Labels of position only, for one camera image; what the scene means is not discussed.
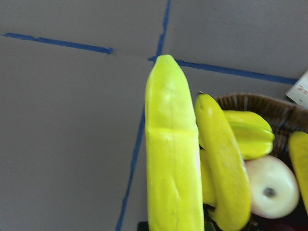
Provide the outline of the yellow banana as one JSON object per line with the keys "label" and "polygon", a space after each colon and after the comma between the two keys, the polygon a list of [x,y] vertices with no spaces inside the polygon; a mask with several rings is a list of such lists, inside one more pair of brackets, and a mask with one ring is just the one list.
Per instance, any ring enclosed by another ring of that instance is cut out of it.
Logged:
{"label": "yellow banana", "polygon": [[151,231],[205,228],[198,128],[185,74],[160,55],[145,89],[147,212]]}
{"label": "yellow banana", "polygon": [[216,224],[223,231],[239,231],[251,216],[250,185],[242,154],[214,98],[199,94],[194,108],[199,142],[206,151],[214,182]]}
{"label": "yellow banana", "polygon": [[308,213],[308,134],[295,131],[289,137],[289,156],[295,172],[300,194]]}

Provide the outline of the brown wicker basket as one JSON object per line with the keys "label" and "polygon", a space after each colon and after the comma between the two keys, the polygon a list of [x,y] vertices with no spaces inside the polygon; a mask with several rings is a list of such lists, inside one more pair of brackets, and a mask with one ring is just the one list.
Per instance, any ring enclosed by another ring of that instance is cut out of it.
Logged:
{"label": "brown wicker basket", "polygon": [[308,110],[294,103],[254,93],[229,93],[215,97],[222,109],[251,111],[262,116],[275,135],[271,153],[289,160],[288,140],[294,131],[308,131]]}

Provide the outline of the paper tag on basket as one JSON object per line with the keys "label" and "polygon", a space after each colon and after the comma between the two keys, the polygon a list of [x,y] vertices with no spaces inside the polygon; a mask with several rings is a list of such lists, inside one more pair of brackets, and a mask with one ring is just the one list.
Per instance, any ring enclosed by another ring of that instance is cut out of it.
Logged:
{"label": "paper tag on basket", "polygon": [[308,107],[308,71],[287,91],[286,97],[300,106]]}

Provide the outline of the yellow green starfruit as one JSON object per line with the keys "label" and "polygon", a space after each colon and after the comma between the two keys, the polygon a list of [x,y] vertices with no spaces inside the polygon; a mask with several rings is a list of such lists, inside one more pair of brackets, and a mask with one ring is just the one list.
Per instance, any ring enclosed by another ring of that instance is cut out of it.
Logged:
{"label": "yellow green starfruit", "polygon": [[240,165],[272,151],[272,128],[256,113],[220,108],[196,109],[195,113],[203,161]]}

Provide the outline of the pale white apple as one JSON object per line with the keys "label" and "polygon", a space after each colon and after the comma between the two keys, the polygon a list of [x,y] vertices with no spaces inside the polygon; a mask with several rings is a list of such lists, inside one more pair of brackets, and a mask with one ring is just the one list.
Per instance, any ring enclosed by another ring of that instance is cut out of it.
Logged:
{"label": "pale white apple", "polygon": [[280,159],[267,155],[245,161],[250,181],[251,211],[268,218],[291,214],[299,202],[299,187],[294,173]]}

